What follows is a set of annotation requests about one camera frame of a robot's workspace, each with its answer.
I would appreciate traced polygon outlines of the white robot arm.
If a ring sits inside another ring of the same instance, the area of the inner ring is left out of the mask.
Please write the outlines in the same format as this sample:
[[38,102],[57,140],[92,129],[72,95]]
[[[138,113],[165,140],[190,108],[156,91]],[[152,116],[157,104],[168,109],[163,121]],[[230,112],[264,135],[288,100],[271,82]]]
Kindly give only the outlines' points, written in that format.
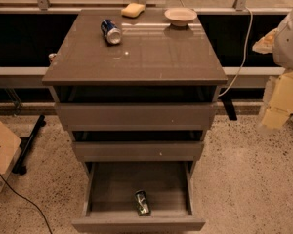
[[260,112],[260,123],[269,130],[280,129],[293,114],[293,9],[278,28],[271,30],[252,50],[260,54],[272,53],[273,61],[284,68],[278,78],[266,84]]

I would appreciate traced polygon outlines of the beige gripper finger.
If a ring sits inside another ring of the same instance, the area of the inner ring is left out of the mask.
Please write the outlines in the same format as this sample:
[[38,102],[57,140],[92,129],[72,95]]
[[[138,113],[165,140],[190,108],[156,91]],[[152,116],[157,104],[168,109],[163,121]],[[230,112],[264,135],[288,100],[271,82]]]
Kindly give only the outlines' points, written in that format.
[[274,39],[277,29],[273,29],[258,40],[252,47],[252,51],[259,54],[271,54],[273,52]]
[[279,130],[293,114],[293,71],[270,77],[263,95],[259,113],[259,127]]

